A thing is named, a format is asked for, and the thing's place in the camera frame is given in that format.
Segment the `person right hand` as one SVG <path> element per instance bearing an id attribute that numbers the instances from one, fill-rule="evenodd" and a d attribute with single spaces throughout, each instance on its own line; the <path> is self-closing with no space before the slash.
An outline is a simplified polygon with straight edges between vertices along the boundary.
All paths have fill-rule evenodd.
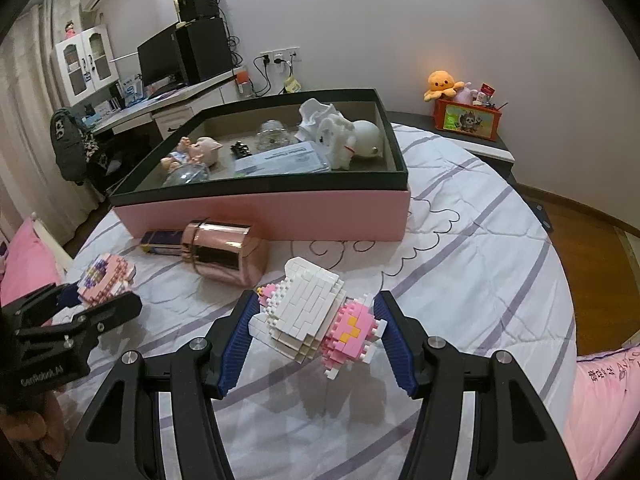
<path id="1" fill-rule="evenodd" d="M 53 391 L 36 397 L 36 408 L 26 411 L 1 407 L 1 429 L 13 442 L 39 444 L 43 452 L 59 463 L 68 445 L 63 411 Z"/>

